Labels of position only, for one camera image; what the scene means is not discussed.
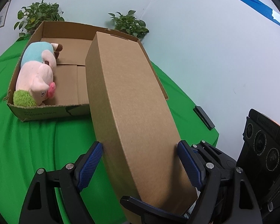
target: potted plant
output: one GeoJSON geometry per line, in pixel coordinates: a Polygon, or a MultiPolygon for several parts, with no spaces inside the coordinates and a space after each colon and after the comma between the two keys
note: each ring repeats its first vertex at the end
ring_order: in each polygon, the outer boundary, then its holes
{"type": "Polygon", "coordinates": [[[137,20],[133,14],[136,11],[129,10],[127,15],[122,15],[119,12],[119,18],[115,16],[113,13],[109,13],[111,15],[112,20],[115,21],[115,30],[119,30],[129,35],[133,35],[140,40],[144,38],[144,36],[149,33],[149,30],[146,28],[146,24],[142,20],[137,20]]]}
{"type": "Polygon", "coordinates": [[[36,2],[28,7],[22,7],[18,11],[18,19],[20,21],[16,22],[14,26],[14,30],[17,27],[22,29],[17,41],[32,35],[42,21],[64,21],[64,18],[60,16],[60,14],[63,14],[63,11],[59,12],[58,8],[59,4],[46,3],[43,0],[41,3],[36,2]]]}

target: pig plush toy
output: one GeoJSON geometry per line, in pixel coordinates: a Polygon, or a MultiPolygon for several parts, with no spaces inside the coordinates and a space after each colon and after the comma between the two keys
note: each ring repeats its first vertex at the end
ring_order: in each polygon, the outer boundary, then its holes
{"type": "Polygon", "coordinates": [[[60,44],[48,42],[34,42],[27,47],[15,86],[14,105],[40,106],[44,100],[53,98],[56,88],[53,74],[62,48],[60,44]]]}

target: green fuzzy plush part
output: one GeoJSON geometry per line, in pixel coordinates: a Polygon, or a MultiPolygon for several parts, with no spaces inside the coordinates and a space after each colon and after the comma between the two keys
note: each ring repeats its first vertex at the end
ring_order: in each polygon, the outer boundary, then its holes
{"type": "Polygon", "coordinates": [[[32,107],[36,106],[36,102],[29,92],[24,90],[15,91],[13,94],[13,103],[16,106],[32,107]]]}

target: camera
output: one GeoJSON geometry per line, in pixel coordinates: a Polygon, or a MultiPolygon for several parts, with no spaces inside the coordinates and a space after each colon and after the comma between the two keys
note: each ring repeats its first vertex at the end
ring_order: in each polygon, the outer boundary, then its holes
{"type": "Polygon", "coordinates": [[[237,161],[253,188],[260,208],[280,206],[280,125],[251,109],[237,161]]]}

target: camera lens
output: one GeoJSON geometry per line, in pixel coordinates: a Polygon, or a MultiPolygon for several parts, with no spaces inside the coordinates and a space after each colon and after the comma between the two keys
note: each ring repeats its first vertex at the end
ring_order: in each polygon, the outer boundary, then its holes
{"type": "Polygon", "coordinates": [[[254,150],[260,155],[267,143],[267,140],[265,138],[265,134],[263,134],[261,131],[257,132],[255,139],[254,139],[254,150]]]}
{"type": "Polygon", "coordinates": [[[248,139],[250,139],[252,135],[253,135],[253,125],[249,123],[246,129],[246,136],[248,139]]]}
{"type": "Polygon", "coordinates": [[[269,171],[274,171],[279,163],[279,151],[272,148],[267,154],[266,166],[269,171]]]}

